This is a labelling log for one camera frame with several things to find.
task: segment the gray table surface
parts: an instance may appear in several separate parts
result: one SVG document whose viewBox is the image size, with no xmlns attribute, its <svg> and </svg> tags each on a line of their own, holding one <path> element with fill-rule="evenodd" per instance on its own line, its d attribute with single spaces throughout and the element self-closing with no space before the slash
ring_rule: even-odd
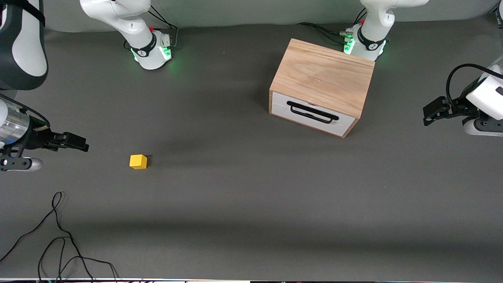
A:
<svg viewBox="0 0 503 283">
<path fill-rule="evenodd" d="M 305 26 L 183 29 L 174 60 L 146 71 L 117 32 L 48 33 L 47 81 L 18 99 L 91 150 L 29 152 L 43 170 L 0 176 L 0 253 L 62 190 L 62 225 L 122 277 L 501 282 L 503 139 L 468 136 L 461 118 L 422 123 L 450 70 L 501 55 L 494 16 L 397 23 L 346 139 L 267 113 L 292 37 L 330 46 Z M 452 92 L 478 75 L 460 71 Z M 131 154 L 150 167 L 129 168 Z M 55 227 L 0 277 L 36 276 Z"/>
</svg>

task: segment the white drawer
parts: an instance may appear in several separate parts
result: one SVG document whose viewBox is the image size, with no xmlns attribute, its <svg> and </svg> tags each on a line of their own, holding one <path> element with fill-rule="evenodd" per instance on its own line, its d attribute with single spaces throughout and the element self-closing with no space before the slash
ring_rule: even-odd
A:
<svg viewBox="0 0 503 283">
<path fill-rule="evenodd" d="M 337 117 L 339 117 L 339 119 L 338 120 L 334 120 L 333 122 L 336 123 L 336 124 L 340 124 L 340 125 L 346 126 L 346 127 L 351 126 L 353 124 L 353 122 L 355 121 L 355 119 L 353 117 L 347 116 L 347 115 L 339 113 L 337 111 L 333 111 L 333 110 L 326 109 L 326 108 L 321 107 L 321 106 L 309 104 L 309 103 L 307 103 L 305 101 L 302 101 L 302 100 L 299 100 L 299 99 L 295 99 L 293 97 L 289 97 L 289 96 L 286 96 L 286 95 L 282 95 L 282 94 L 279 94 L 277 92 L 273 92 L 273 106 L 276 103 L 276 104 L 279 104 L 281 106 L 290 108 L 290 106 L 288 105 L 288 101 L 291 101 L 291 102 L 294 102 L 294 103 L 298 103 L 298 104 L 301 104 L 301 105 L 304 105 L 304 106 L 307 106 L 307 107 L 310 107 L 310 108 L 313 108 L 313 109 L 316 109 L 316 110 L 319 110 L 319 111 L 322 111 L 322 112 L 325 112 L 325 113 L 328 113 L 328 114 L 336 115 Z"/>
<path fill-rule="evenodd" d="M 277 103 L 273 103 L 271 112 L 274 115 L 278 115 L 280 117 L 287 118 L 289 120 L 301 123 L 303 125 L 310 126 L 310 127 L 316 128 L 316 129 L 320 129 L 322 131 L 326 131 L 326 132 L 329 132 L 331 134 L 338 135 L 338 136 L 343 136 L 346 133 L 346 131 L 348 131 L 348 128 L 349 128 L 348 126 L 337 124 L 334 121 L 332 121 L 330 123 L 325 123 L 325 122 L 320 122 L 318 120 L 315 120 L 313 118 L 309 118 L 306 116 L 302 116 L 300 114 L 296 114 L 296 113 L 292 112 L 292 108 L 288 105 L 283 106 L 283 105 L 280 105 Z M 310 115 L 313 117 L 318 117 L 320 119 L 329 120 L 326 117 L 319 116 L 314 113 L 310 113 Z"/>
</svg>

